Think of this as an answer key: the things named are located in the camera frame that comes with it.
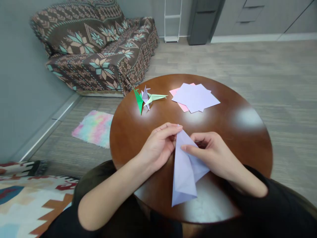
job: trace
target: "patterned sofa cover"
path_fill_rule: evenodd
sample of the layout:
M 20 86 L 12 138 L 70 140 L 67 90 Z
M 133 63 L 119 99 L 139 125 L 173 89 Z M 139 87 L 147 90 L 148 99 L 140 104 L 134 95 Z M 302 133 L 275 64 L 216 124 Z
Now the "patterned sofa cover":
M 68 25 L 75 30 L 56 44 Z M 31 27 L 48 70 L 81 95 L 125 96 L 142 82 L 159 43 L 153 18 L 125 19 L 115 0 L 52 5 L 32 17 Z

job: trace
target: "white ladder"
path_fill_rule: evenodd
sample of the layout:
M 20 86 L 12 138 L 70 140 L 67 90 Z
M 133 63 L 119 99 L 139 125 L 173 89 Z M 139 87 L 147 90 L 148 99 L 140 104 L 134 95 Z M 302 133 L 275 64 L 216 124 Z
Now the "white ladder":
M 166 15 L 166 0 L 165 0 L 165 7 L 164 7 L 164 41 L 165 42 L 178 42 L 179 41 L 179 31 L 181 29 L 181 17 L 182 17 L 182 5 L 183 0 L 181 0 L 181 10 L 179 15 Z M 166 36 L 166 19 L 172 18 L 179 18 L 179 27 L 178 27 L 178 35 L 177 36 Z

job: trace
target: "black sleeve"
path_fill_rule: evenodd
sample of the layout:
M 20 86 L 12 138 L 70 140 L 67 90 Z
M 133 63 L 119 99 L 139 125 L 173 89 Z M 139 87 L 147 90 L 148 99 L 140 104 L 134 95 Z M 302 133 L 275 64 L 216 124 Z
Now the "black sleeve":
M 264 198 L 242 195 L 226 182 L 226 190 L 245 216 L 260 225 L 268 237 L 317 237 L 316 208 L 291 189 L 245 166 L 267 187 Z
M 91 238 L 97 237 L 100 229 L 96 231 L 85 230 L 78 219 L 78 206 L 72 205 L 64 210 L 43 233 L 41 238 Z

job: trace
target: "folded paper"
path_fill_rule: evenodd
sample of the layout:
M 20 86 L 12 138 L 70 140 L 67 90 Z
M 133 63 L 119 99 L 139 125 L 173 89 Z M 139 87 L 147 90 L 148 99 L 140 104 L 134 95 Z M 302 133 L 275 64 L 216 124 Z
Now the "folded paper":
M 144 106 L 147 106 L 149 103 L 158 100 L 158 99 L 162 99 L 162 98 L 166 98 L 168 95 L 159 95 L 159 94 L 149 94 L 148 96 L 150 97 L 150 99 L 145 103 Z
M 171 90 L 171 91 L 169 91 L 169 92 L 171 93 L 172 96 L 175 96 L 178 90 L 179 90 L 179 88 L 176 88 L 176 89 L 173 89 L 173 90 Z M 179 102 L 178 102 L 177 104 L 181 107 L 181 109 L 183 110 L 183 112 L 189 111 L 189 109 L 186 107 L 186 105 L 181 104 L 181 103 L 179 103 Z
M 183 83 L 172 101 L 186 105 L 191 113 L 219 104 L 219 100 L 211 94 L 202 84 L 190 85 Z
M 140 114 L 142 115 L 142 104 L 143 104 L 143 99 L 142 99 L 142 96 L 141 94 L 139 94 L 137 90 L 133 89 L 134 90 L 134 94 L 135 94 L 135 97 L 136 97 L 136 102 L 138 104 L 138 107 L 139 107 L 139 110 L 140 110 Z
M 196 182 L 209 172 L 209 168 L 200 159 L 181 149 L 184 144 L 198 147 L 184 130 L 177 134 L 172 207 L 197 198 Z
M 148 90 L 149 89 L 147 89 L 145 85 L 144 92 L 141 91 L 141 97 L 144 103 L 147 103 L 147 101 L 149 100 Z

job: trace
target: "floor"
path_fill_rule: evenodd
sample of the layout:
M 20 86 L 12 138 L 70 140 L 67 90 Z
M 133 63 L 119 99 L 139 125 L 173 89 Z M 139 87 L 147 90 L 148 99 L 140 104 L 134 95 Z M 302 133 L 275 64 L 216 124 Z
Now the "floor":
M 317 41 L 162 42 L 145 80 L 172 73 L 212 78 L 246 98 L 271 136 L 272 178 L 317 206 Z M 109 149 L 73 138 L 71 132 L 91 110 L 114 114 L 121 100 L 82 97 L 32 160 L 48 160 L 47 174 L 74 176 L 110 160 Z

